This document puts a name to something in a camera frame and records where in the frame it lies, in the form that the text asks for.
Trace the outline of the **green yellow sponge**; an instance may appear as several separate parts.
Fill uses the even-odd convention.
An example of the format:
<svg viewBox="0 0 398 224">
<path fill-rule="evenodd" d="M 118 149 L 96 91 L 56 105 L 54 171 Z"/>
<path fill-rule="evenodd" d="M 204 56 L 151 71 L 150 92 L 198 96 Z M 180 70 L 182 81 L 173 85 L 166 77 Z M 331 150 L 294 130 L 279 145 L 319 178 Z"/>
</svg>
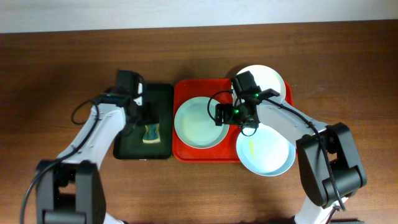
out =
<svg viewBox="0 0 398 224">
<path fill-rule="evenodd" d="M 159 123 L 145 125 L 146 131 L 142 138 L 144 144 L 160 143 Z"/>
</svg>

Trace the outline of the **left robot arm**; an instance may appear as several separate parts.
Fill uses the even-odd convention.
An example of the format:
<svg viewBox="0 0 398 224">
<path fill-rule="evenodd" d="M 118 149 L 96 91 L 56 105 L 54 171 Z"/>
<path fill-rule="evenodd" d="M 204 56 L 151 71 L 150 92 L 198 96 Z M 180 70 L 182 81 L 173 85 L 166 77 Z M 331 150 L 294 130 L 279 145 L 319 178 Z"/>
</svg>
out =
<svg viewBox="0 0 398 224">
<path fill-rule="evenodd" d="M 116 136 L 141 121 L 143 96 L 103 93 L 90 103 L 91 113 L 72 143 L 37 165 L 29 187 L 36 190 L 37 223 L 120 222 L 106 211 L 99 169 Z"/>
</svg>

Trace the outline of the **light green plate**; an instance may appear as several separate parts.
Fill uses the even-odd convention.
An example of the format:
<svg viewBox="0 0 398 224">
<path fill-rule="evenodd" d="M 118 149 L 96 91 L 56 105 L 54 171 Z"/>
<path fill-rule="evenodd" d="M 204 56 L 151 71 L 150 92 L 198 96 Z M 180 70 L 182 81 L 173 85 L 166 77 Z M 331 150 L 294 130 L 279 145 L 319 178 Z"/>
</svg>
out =
<svg viewBox="0 0 398 224">
<path fill-rule="evenodd" d="M 174 117 L 174 128 L 178 138 L 195 149 L 209 149 L 219 144 L 227 135 L 229 125 L 216 126 L 208 114 L 209 97 L 194 97 L 184 102 Z M 211 100 L 209 109 L 215 117 L 215 106 L 219 102 Z"/>
</svg>

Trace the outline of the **light blue plate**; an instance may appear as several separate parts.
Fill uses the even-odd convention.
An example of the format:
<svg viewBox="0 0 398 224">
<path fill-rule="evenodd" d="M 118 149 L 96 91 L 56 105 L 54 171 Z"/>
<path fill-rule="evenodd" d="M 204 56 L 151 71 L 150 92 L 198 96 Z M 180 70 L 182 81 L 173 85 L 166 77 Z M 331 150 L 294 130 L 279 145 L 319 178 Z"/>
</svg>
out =
<svg viewBox="0 0 398 224">
<path fill-rule="evenodd" d="M 295 147 L 285 137 L 263 124 L 243 129 L 236 140 L 236 152 L 245 168 L 264 177 L 287 172 L 296 156 Z"/>
</svg>

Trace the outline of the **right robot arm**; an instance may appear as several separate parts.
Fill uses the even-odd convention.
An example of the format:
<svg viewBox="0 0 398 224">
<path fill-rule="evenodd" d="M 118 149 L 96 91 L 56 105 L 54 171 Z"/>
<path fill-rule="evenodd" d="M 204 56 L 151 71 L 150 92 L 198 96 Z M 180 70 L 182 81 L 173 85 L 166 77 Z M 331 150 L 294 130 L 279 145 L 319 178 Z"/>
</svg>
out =
<svg viewBox="0 0 398 224">
<path fill-rule="evenodd" d="M 291 223 L 331 223 L 345 210 L 345 200 L 367 183 L 351 130 L 343 123 L 329 125 L 288 104 L 273 89 L 241 90 L 234 103 L 218 104 L 216 125 L 259 129 L 268 126 L 293 144 L 306 198 Z"/>
</svg>

